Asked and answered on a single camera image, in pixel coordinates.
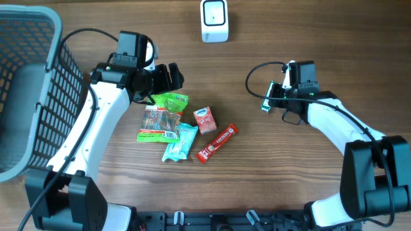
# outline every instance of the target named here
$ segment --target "white device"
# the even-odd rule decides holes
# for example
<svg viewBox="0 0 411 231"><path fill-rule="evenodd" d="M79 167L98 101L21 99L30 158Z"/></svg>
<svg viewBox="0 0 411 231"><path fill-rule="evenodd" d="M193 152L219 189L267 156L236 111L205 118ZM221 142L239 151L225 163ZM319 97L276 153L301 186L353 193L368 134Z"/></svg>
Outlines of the white device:
<svg viewBox="0 0 411 231"><path fill-rule="evenodd" d="M202 0L201 35L203 42L225 42L229 38L229 11L226 0Z"/></svg>

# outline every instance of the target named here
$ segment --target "mesh basket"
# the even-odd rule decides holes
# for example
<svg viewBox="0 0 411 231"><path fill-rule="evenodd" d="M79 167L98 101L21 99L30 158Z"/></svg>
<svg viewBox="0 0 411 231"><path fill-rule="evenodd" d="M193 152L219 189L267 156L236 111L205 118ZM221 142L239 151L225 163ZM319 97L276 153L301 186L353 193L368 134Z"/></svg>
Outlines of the mesh basket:
<svg viewBox="0 0 411 231"><path fill-rule="evenodd" d="M44 169L80 113L83 78L52 9L0 5L0 182Z"/></svg>

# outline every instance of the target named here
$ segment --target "wooden table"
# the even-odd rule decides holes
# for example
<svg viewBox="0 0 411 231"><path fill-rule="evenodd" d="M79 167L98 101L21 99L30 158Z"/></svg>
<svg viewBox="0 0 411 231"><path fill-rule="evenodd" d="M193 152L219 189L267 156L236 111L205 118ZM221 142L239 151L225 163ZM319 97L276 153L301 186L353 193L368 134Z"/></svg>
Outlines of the wooden table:
<svg viewBox="0 0 411 231"><path fill-rule="evenodd" d="M45 4L46 0L30 1ZM137 143L144 106L131 104L112 134L98 186L107 201L138 210L173 212L301 209L339 190L342 155L318 130L260 111L244 81L268 61L314 60L322 90L335 93L353 114L387 135L411 141L411 5L409 1L229 1L229 41L201 40L200 1L45 4L64 23L64 35L99 28L115 36L138 31L160 49L158 64L177 62L189 96L182 121L210 106L218 132L235 123L240 133L202 165L195 154L218 132L197 135L189 160L161 162L166 144ZM90 71L116 50L109 38L83 33L69 40ZM261 94L279 67L255 73ZM28 209L21 178L0 185L0 230L15 230ZM411 212L391 230L409 230ZM27 230L33 230L30 221ZM383 230L366 224L364 230Z"/></svg>

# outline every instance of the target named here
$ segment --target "black cable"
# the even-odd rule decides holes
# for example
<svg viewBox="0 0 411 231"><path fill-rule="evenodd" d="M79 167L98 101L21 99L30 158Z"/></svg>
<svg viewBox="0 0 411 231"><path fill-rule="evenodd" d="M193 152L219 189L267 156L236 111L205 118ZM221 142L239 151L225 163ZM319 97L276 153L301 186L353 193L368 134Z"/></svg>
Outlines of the black cable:
<svg viewBox="0 0 411 231"><path fill-rule="evenodd" d="M116 52L113 52L113 53L111 53L110 55L109 55L109 58L107 59L107 64L109 64L110 63L110 60L111 60L111 58L114 56L116 54Z"/></svg>
<svg viewBox="0 0 411 231"><path fill-rule="evenodd" d="M253 96L257 97L257 98L261 98L261 99L269 99L269 100L282 100L282 101L302 101L302 102L307 102L307 103L318 103L327 107L332 108L333 110L336 110L337 112L340 112L341 114L345 115L348 119L350 119L357 127L359 127L359 129L361 129L361 131L366 134L370 140L371 140L371 145L372 147L377 151L378 153L378 157L381 160L381 163L383 164L383 168L384 168L384 172L385 172L385 176L387 177L387 184L388 184L388 191L389 191L389 199L390 199L390 219L387 223L382 223L380 221L376 221L375 219L372 218L366 218L366 221L370 221L373 222L377 225L380 225L382 227L389 227L393 224L394 222L394 218L395 218L395 208L394 208L394 192L393 192L393 188L392 188L392 180L391 180L391 174L390 174L390 170L388 167L388 163L387 163L387 159L385 158L385 155L383 154L382 150L380 149L380 147L378 147L377 141L375 140L375 138L371 135L371 133L368 131L368 128L364 128L355 118L353 118L350 114L348 114L346 111L342 110L341 108L338 108L337 106L331 105L329 103L325 103L323 101L318 101L318 100L312 100L312 99L299 99L299 98L273 98L273 97L266 97L266 96L262 96L259 94L256 94L254 92L252 92L249 89L249 78L251 76L251 74L259 69L260 67L264 67L266 65L270 65L270 64L279 64L282 65L283 67L286 65L283 62L267 62L264 64L260 64L258 66L256 66L255 68L253 68L249 74L247 75L247 78L245 79L245 88L246 90Z"/></svg>
<svg viewBox="0 0 411 231"><path fill-rule="evenodd" d="M64 43L66 42L66 40L79 33L79 32L83 32L83 31L95 31L98 33L102 33L104 35L107 35L108 37L114 39L116 42L118 42L118 39L112 35L110 35L109 33L105 32L105 31L101 31L98 29L94 29L94 28L84 28L84 29L79 29L79 30L75 30L73 32L71 32L70 34L68 34L66 37L63 38L63 40L61 41L59 47L58 47L58 52L57 52L57 58L61 61L61 52L62 52L62 48ZM59 62L60 65L66 69L66 71L70 72L70 74L72 74L73 76L76 76L76 74L70 69L70 67L68 67L66 65L65 62ZM62 167L57 171L57 173L54 175L54 177L47 183L47 186L43 189L43 191L40 193L39 197L35 200L35 202L33 203L33 205L30 207L29 211L27 212L27 214L25 215L25 217L23 218L23 220L21 221L20 227L18 229L18 231L22 231L24 229L24 226L27 224L27 221L29 220L30 216L33 214L33 211L37 208L37 206L39 206L39 203L41 202L41 200L46 196L46 194L50 191L50 189L54 186L54 184L56 183L56 181L58 180L58 177L63 173L63 171L66 169L66 167L69 165L70 161L73 159L74 154L76 153L79 145L82 143L84 135L87 133L90 124L94 118L94 115L96 113L96 108L97 108L97 97L93 91L93 89L91 88L90 85L88 85L83 79L79 78L78 79L79 82L86 87L90 94L91 94L91 98L92 98L92 107L91 107L91 113L90 113L90 117L87 120L87 123L84 126L83 131L81 132L79 138L77 139L76 143L74 144L72 150L70 151L70 154L67 156L66 160L64 161Z"/></svg>

